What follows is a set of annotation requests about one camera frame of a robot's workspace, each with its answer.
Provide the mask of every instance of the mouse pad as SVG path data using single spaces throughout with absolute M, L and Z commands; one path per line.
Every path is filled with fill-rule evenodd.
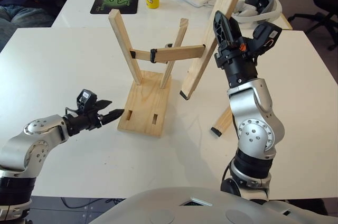
M 119 9 L 121 14 L 136 14 L 138 0 L 95 0 L 91 14 L 109 14 L 112 9 Z

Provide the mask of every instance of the white tabletop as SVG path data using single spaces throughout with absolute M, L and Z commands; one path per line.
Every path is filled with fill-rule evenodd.
M 149 50 L 174 40 L 177 28 L 128 29 L 133 47 Z M 183 45 L 198 44 L 188 29 Z M 243 31 L 249 36 L 250 31 Z M 141 61 L 157 72 L 165 65 Z M 37 179 L 34 195 L 125 198 L 165 186 L 218 189 L 237 138 L 230 127 L 220 138 L 210 127 L 228 107 L 225 72 L 211 59 L 189 101 L 180 95 L 191 60 L 173 69 L 163 136 L 117 131 L 117 122 L 85 131 L 55 148 Z M 0 147 L 26 123 L 76 107 L 83 88 L 123 108 L 132 76 L 110 28 L 18 29 L 0 54 Z M 337 196 L 337 84 L 303 32 L 282 32 L 258 60 L 274 112 L 285 126 L 271 168 L 272 199 Z
M 90 14 L 95 0 L 67 0 L 52 27 L 109 27 L 107 15 Z M 123 15 L 127 27 L 156 25 L 167 27 L 177 24 L 180 18 L 188 18 L 190 27 L 205 27 L 211 8 L 196 8 L 183 0 L 160 0 L 159 8 L 147 8 L 145 0 L 138 1 L 137 14 Z M 274 24 L 289 29 L 284 17 L 279 17 Z

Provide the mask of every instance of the vr headset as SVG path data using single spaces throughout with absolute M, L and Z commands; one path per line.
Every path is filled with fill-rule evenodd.
M 232 17 L 238 23 L 273 21 L 281 15 L 279 0 L 238 0 Z

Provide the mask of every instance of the office chair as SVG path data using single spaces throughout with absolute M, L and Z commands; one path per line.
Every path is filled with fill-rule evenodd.
M 334 48 L 338 45 L 338 32 L 335 31 L 334 28 L 338 29 L 338 22 L 335 22 L 331 19 L 333 15 L 338 15 L 338 0 L 313 0 L 315 5 L 319 7 L 322 10 L 325 10 L 328 12 L 327 15 L 324 15 L 320 12 L 316 13 L 315 15 L 311 14 L 294 14 L 293 16 L 289 17 L 287 20 L 289 22 L 293 21 L 296 17 L 300 18 L 306 18 L 310 19 L 312 21 L 318 22 L 316 25 L 309 28 L 307 31 L 305 31 L 305 34 L 310 33 L 314 29 L 325 26 L 325 28 L 330 33 L 334 44 L 330 45 L 327 49 L 329 51 L 332 51 Z

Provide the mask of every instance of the cable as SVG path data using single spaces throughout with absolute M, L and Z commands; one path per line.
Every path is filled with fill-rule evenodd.
M 103 200 L 103 199 L 95 199 L 93 200 L 92 202 L 89 202 L 88 204 L 84 204 L 82 206 L 76 206 L 76 207 L 71 207 L 69 206 L 66 201 L 65 201 L 65 198 L 60 198 L 62 203 L 64 204 L 65 207 L 69 208 L 69 209 L 79 209 L 79 208 L 83 208 L 83 207 L 87 207 L 97 201 L 100 201 L 100 200 Z M 111 202 L 114 202 L 115 205 L 117 205 L 118 203 L 121 203 L 122 201 L 124 201 L 125 199 L 107 199 L 105 201 L 105 203 L 111 203 Z
M 93 203 L 95 203 L 95 202 L 97 202 L 97 201 L 99 201 L 99 200 L 102 200 L 102 199 L 96 199 L 96 200 L 93 200 L 92 202 L 89 202 L 88 204 L 84 204 L 84 205 L 82 205 L 82 206 L 78 206 L 78 207 L 70 207 L 70 206 L 66 203 L 66 201 L 65 201 L 64 198 L 60 198 L 60 199 L 61 199 L 62 203 L 64 204 L 64 206 L 67 207 L 67 208 L 69 208 L 69 209 L 79 209 L 79 208 L 87 207 L 87 206 L 89 206 L 89 205 L 91 205 L 91 204 L 93 204 Z
M 107 199 L 105 201 L 105 203 L 111 203 L 114 202 L 115 205 L 117 205 L 118 203 L 121 203 L 122 201 L 124 201 L 125 199 Z
M 226 170 L 224 170 L 224 173 L 223 173 L 223 176 L 222 176 L 222 181 L 224 181 L 225 178 L 226 178 L 226 175 L 227 175 L 227 172 L 228 172 L 228 170 L 229 170 L 229 168 L 230 168 L 230 165 L 231 165 L 232 160 L 229 162 L 228 166 L 226 167 Z

